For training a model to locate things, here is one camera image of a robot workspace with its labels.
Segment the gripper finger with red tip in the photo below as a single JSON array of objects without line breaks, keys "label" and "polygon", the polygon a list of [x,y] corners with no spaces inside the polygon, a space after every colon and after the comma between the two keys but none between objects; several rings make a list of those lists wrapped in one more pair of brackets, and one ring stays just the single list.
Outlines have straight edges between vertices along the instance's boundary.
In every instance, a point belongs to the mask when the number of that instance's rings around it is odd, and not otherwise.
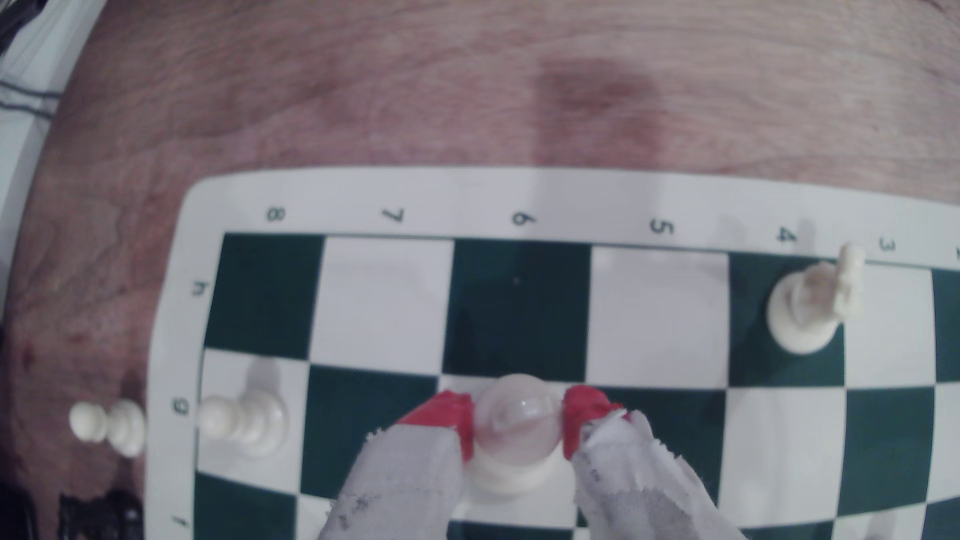
[{"label": "gripper finger with red tip", "polygon": [[442,391],[366,438],[319,539],[445,539],[474,457],[474,400]]},{"label": "gripper finger with red tip", "polygon": [[562,450],[592,539],[744,539],[647,417],[592,386],[562,398]]}]

